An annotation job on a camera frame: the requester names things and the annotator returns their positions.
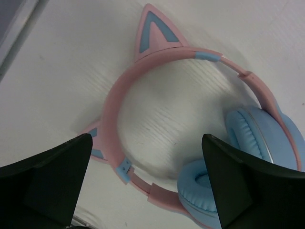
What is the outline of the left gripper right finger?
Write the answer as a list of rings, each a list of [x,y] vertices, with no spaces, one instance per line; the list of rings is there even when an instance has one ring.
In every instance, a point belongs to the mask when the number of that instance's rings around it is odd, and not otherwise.
[[[303,229],[305,174],[240,151],[211,134],[203,156],[223,229]]]

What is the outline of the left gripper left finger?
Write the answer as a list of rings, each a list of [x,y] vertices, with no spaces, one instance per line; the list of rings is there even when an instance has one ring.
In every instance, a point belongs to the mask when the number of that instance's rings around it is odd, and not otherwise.
[[[65,229],[72,221],[92,151],[82,134],[0,169],[2,229]]]

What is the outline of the pink blue cat-ear headphones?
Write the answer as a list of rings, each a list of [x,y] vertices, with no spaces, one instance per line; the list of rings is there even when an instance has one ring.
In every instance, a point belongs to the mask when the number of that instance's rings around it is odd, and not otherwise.
[[[284,114],[305,130],[305,3],[302,0],[160,0],[192,46],[223,54],[254,72]],[[118,120],[123,149],[136,174],[175,190],[182,166],[202,156],[205,133],[227,141],[224,116],[258,106],[250,88],[221,63],[180,60],[146,73],[123,101]],[[185,216],[148,203],[107,165],[90,162],[82,210],[107,229],[194,229]]]

